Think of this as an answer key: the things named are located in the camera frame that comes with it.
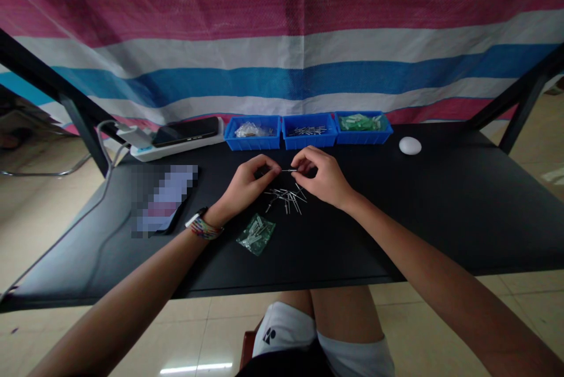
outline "hand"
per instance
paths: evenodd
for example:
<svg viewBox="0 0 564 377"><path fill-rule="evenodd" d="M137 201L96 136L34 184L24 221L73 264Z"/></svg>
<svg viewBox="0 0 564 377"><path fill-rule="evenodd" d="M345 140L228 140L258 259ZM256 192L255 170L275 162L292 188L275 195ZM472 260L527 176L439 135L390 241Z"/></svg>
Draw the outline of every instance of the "hand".
<svg viewBox="0 0 564 377"><path fill-rule="evenodd" d="M351 188L335 157L325 154L319 148L308 146L298 152L292 160L292 173L296 182L309 193L339 209L343 209L358 193ZM304 174L317 167L317 175L308 179Z"/></svg>
<svg viewBox="0 0 564 377"><path fill-rule="evenodd" d="M260 179L255 179L255 172L263 166L269 166L270 171ZM282 168L278 163L264 154L241 164L227 190L219 201L210 207L204 220L215 227L224 226L225 223L247 208L281 171Z"/></svg>

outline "forearm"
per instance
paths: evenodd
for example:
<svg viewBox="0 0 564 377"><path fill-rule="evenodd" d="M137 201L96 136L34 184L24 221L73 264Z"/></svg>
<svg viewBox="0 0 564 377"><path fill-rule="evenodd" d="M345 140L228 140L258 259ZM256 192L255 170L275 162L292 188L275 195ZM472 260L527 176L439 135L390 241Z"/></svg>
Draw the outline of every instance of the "forearm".
<svg viewBox="0 0 564 377"><path fill-rule="evenodd" d="M370 233L415 290L466 342L495 375L504 375L500 355L521 355L534 374L539 358L545 366L562 363L503 302L471 274L433 246L356 196L345 208Z"/></svg>
<svg viewBox="0 0 564 377"><path fill-rule="evenodd" d="M212 207L206 218L223 225L214 211ZM184 230L98 301L30 375L109 374L168 302L208 243Z"/></svg>

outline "metal chair leg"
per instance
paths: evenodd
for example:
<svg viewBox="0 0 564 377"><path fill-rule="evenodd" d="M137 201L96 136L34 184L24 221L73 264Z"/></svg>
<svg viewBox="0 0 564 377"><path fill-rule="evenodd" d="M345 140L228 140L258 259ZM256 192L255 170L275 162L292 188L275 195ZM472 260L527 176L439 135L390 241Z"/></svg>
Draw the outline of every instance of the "metal chair leg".
<svg viewBox="0 0 564 377"><path fill-rule="evenodd" d="M86 154L71 169L69 169L67 171L62 171L60 173L12 173L11 171L5 171L5 170L0 171L0 173L3 174L4 176L14 176L14 177L23 177L23 176L47 176L47 177L67 176L71 173L74 173L79 168L81 168L84 165L84 163L86 163L90 159L90 157L92 157L92 154L90 154L90 153Z"/></svg>

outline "pixelated phone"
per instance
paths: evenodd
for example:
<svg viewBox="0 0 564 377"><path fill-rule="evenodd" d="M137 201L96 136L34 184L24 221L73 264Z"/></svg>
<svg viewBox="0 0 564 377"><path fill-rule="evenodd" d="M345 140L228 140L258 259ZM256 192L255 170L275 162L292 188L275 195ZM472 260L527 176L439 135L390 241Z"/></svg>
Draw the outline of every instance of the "pixelated phone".
<svg viewBox="0 0 564 377"><path fill-rule="evenodd" d="M170 166L135 217L136 236L168 235L182 216L198 176L197 166Z"/></svg>

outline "black metal frame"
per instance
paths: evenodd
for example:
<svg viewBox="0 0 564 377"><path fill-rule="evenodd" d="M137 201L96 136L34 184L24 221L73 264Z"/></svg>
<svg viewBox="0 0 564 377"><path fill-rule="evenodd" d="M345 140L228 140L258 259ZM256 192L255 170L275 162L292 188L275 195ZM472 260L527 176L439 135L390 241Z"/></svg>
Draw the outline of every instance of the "black metal frame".
<svg viewBox="0 0 564 377"><path fill-rule="evenodd" d="M63 104L105 176L108 172L108 164L103 148L98 142L95 127L104 120L112 120L113 117L1 29L0 64L53 100ZM466 122L467 129L482 129L518 104L499 144L500 149L509 154L545 83L562 70L564 70L564 43L469 119ZM125 142L111 126L108 126L104 133L120 144Z"/></svg>
<svg viewBox="0 0 564 377"><path fill-rule="evenodd" d="M518 104L517 110L499 143L499 148L506 154L509 154L544 85L563 70L564 43L560 44L558 48L535 67L503 91L501 95L491 101L474 117L469 119L466 122L468 127L471 129L482 129L511 107Z"/></svg>
<svg viewBox="0 0 564 377"><path fill-rule="evenodd" d="M98 142L96 126L104 120L113 120L113 117L1 29L0 63L65 107L96 165L105 176L108 173L108 163L103 147ZM125 143L116 132L117 129L113 126L104 128L104 133L108 136L120 144Z"/></svg>

